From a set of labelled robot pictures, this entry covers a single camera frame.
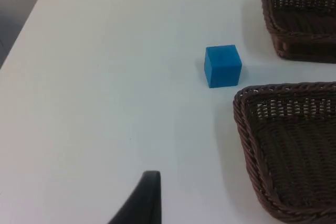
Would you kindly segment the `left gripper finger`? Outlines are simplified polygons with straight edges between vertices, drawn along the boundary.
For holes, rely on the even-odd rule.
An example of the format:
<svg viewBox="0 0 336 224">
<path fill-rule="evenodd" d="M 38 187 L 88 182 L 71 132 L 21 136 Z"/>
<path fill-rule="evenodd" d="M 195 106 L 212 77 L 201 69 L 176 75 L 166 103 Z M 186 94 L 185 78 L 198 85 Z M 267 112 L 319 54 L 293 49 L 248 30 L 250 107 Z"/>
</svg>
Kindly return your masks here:
<svg viewBox="0 0 336 224">
<path fill-rule="evenodd" d="M 137 186 L 110 224 L 161 224 L 161 174 L 143 172 Z"/>
</svg>

